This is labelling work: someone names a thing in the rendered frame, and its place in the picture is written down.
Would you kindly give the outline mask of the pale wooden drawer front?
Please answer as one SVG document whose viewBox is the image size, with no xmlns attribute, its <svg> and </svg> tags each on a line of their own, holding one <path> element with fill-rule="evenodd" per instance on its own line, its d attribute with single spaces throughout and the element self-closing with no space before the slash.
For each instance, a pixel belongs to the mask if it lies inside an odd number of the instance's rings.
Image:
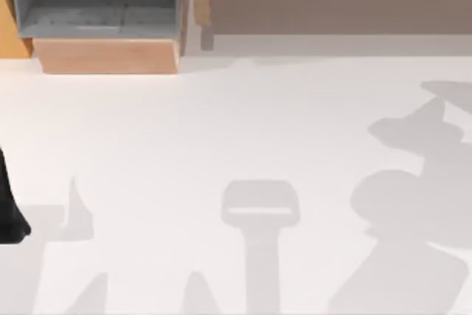
<svg viewBox="0 0 472 315">
<path fill-rule="evenodd" d="M 177 40 L 159 38 L 35 38 L 35 53 L 47 74 L 175 74 Z"/>
</svg>

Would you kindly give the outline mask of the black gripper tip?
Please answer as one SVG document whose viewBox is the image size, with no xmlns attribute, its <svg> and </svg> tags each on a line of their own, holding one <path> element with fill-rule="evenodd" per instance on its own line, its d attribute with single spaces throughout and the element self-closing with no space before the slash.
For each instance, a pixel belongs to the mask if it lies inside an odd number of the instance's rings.
<svg viewBox="0 0 472 315">
<path fill-rule="evenodd" d="M 4 153 L 0 148 L 0 244 L 18 244 L 30 236 L 31 231 L 13 197 Z"/>
</svg>

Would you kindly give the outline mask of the wooden cupboard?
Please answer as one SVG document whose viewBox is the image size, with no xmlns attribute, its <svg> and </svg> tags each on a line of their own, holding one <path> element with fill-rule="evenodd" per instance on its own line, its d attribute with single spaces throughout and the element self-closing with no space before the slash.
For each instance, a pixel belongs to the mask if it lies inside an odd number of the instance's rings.
<svg viewBox="0 0 472 315">
<path fill-rule="evenodd" d="M 0 59 L 27 59 L 32 52 L 32 39 L 18 36 L 13 0 L 0 0 Z"/>
</svg>

